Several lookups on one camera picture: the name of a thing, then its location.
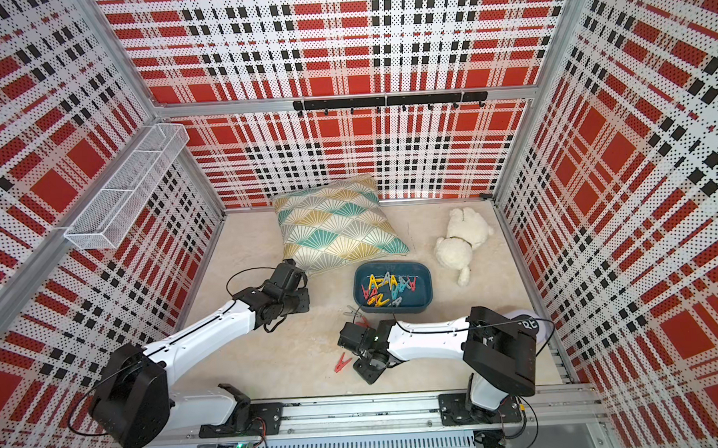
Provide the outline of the yellow clothespin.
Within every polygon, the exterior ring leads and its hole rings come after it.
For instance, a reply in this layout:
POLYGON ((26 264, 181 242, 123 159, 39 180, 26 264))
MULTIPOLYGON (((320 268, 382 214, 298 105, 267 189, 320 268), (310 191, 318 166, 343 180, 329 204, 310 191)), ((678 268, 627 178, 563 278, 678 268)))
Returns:
POLYGON ((367 305, 371 308, 383 307, 390 303, 390 298, 385 294, 376 293, 374 295, 371 295, 366 302, 367 305))
POLYGON ((378 288, 378 287, 379 287, 379 283, 377 283, 377 278, 375 277, 375 275, 370 275, 368 289, 373 290, 374 288, 378 288))

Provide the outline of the teal clothespin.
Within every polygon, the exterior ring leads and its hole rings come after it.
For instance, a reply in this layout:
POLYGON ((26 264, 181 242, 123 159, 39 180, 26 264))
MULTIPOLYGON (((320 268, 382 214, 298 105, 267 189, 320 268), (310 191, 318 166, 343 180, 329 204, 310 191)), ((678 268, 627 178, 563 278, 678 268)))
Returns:
POLYGON ((397 292, 411 291, 411 279, 409 276, 397 276, 397 292))

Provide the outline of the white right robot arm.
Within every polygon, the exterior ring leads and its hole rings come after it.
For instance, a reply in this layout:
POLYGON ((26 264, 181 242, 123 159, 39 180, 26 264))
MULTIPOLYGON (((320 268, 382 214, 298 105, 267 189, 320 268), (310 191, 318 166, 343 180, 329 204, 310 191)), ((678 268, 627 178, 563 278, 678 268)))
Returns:
POLYGON ((375 328, 348 322, 338 346, 356 358, 355 370, 372 385, 386 371, 422 359, 454 360, 472 371, 468 401, 492 412, 508 397, 536 394, 541 318, 533 312, 502 315, 473 307, 466 317, 439 323, 383 320, 375 328))

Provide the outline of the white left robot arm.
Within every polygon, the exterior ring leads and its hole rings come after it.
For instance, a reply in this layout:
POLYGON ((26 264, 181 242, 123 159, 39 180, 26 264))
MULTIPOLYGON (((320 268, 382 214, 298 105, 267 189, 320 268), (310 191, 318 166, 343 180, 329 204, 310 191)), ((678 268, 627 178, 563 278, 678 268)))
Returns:
POLYGON ((167 430, 197 428, 202 438, 246 432, 252 400, 230 384, 183 395, 175 384, 220 348, 256 330, 272 333, 310 309, 307 275, 292 259, 260 286, 230 296, 209 316, 144 347, 126 344, 110 355, 94 390, 89 416, 122 448, 143 448, 167 430))

